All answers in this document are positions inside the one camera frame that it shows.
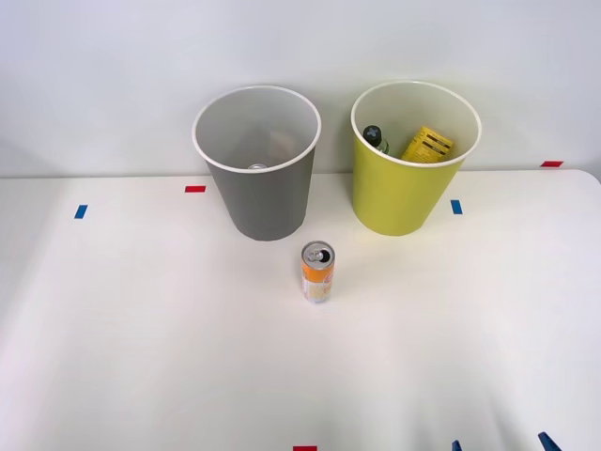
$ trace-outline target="blue tape marker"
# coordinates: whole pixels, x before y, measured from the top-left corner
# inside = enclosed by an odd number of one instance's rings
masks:
[[[75,219],[84,219],[85,211],[87,210],[87,205],[80,205],[75,213]]]
[[[451,201],[451,208],[453,208],[453,214],[463,214],[463,210],[461,209],[461,202],[458,200]]]
[[[540,434],[538,434],[538,438],[543,444],[545,451],[562,451],[560,447],[551,440],[551,438],[547,435],[546,432],[541,432]]]

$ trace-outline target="red tape marker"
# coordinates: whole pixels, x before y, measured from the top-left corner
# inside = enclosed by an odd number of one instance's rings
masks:
[[[207,187],[205,185],[188,185],[186,193],[203,193]]]
[[[541,164],[541,167],[560,167],[563,164],[563,162],[554,162],[552,160],[550,161],[546,161],[543,164]]]

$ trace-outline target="white table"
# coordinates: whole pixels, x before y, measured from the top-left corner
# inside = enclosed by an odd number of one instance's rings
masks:
[[[256,242],[209,177],[0,180],[0,449],[598,449],[596,179],[460,173],[402,238],[350,184],[314,176],[304,225]],[[310,240],[337,255],[322,305]]]

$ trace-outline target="tape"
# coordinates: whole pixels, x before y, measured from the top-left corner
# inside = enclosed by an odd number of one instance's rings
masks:
[[[463,214],[463,210],[461,209],[461,202],[458,200],[451,201],[451,208],[453,209],[453,214]]]
[[[75,211],[75,219],[84,219],[85,212],[87,211],[87,205],[80,205]]]

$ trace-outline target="bottle cap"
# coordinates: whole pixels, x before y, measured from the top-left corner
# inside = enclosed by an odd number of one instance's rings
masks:
[[[377,148],[382,142],[382,130],[377,125],[368,125],[363,130],[363,138],[367,141],[370,146]]]

